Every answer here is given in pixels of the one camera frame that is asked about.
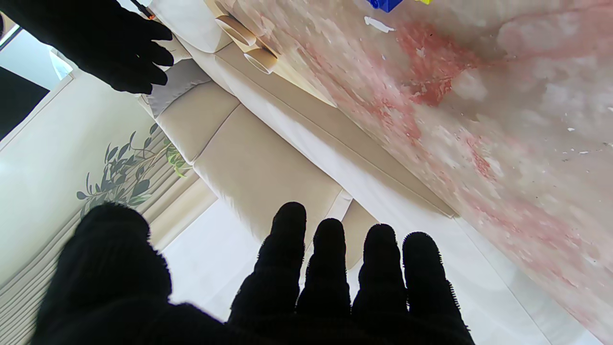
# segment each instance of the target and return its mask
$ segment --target table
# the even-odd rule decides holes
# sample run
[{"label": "table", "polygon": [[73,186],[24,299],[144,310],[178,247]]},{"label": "table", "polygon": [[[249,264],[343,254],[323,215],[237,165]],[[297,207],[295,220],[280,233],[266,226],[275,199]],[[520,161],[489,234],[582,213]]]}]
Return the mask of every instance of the table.
[{"label": "table", "polygon": [[610,0],[216,5],[613,344]]}]

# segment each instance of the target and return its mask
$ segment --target leaf pattern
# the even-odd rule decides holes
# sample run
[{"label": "leaf pattern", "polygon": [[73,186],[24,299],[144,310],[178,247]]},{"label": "leaf pattern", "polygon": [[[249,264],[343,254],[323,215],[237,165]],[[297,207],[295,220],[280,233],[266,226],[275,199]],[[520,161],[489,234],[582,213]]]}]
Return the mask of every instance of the leaf pattern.
[{"label": "leaf pattern", "polygon": [[100,182],[91,183],[90,172],[85,177],[85,190],[77,192],[77,199],[83,200],[80,216],[83,218],[90,209],[107,201],[122,203],[130,207],[143,204],[151,198],[147,193],[151,188],[148,174],[154,164],[160,159],[166,159],[176,174],[185,177],[183,173],[191,167],[185,162],[181,153],[163,134],[163,148],[158,152],[148,149],[153,143],[152,135],[158,130],[158,124],[154,123],[149,129],[142,147],[134,147],[136,131],[132,132],[128,143],[111,147],[111,143],[104,153],[104,168]]}]

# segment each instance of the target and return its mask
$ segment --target beige sofa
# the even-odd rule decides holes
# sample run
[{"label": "beige sofa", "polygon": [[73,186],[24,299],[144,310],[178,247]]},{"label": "beige sofa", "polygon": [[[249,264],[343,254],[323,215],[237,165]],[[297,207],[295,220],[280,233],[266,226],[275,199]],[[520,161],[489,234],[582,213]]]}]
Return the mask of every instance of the beige sofa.
[{"label": "beige sofa", "polygon": [[[254,68],[201,0],[154,0],[150,9],[214,81],[156,121],[256,238],[281,204],[299,201],[307,241],[321,219],[343,220],[351,275],[375,219],[399,241],[425,231],[440,246],[478,344],[550,344],[560,327],[584,331],[570,316],[552,322],[565,311],[338,109]],[[543,303],[546,312],[535,307]]]}]

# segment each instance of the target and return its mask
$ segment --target gloved hand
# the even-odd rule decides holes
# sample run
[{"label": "gloved hand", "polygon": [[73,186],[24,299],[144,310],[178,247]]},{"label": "gloved hand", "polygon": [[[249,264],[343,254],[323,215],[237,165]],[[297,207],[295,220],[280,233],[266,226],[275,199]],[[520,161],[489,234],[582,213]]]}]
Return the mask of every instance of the gloved hand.
[{"label": "gloved hand", "polygon": [[153,40],[172,33],[115,0],[0,0],[0,10],[118,91],[150,94],[168,81],[156,65],[172,66],[172,54]]},{"label": "gloved hand", "polygon": [[405,285],[394,230],[385,224],[370,228],[360,290],[351,305],[345,233],[336,219],[322,221],[315,232],[314,254],[300,293],[306,222],[299,203],[287,203],[278,211],[253,273],[234,298],[230,326],[291,344],[351,339],[353,344],[474,345],[430,236],[417,232],[406,237]]}]

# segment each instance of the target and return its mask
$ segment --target white floor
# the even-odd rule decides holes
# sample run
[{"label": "white floor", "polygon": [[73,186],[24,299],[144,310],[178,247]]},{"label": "white floor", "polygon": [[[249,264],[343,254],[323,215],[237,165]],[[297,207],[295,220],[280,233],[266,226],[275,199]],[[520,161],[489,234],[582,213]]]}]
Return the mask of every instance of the white floor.
[{"label": "white floor", "polygon": [[[498,309],[499,314],[499,308],[509,314],[519,308],[522,313],[520,318],[511,317],[493,327],[488,310],[473,307],[486,303],[473,303],[462,296],[462,287],[471,282],[456,282],[465,321],[477,344],[601,345],[474,228],[462,219],[457,223],[506,284],[505,290],[511,292],[506,294],[509,301],[496,293],[484,293],[482,299],[492,299],[490,309]],[[236,291],[253,269],[259,246],[232,211],[217,201],[163,250],[173,279],[172,301],[190,302],[219,320],[227,320]],[[360,267],[361,261],[348,271],[352,297],[357,293]]]}]

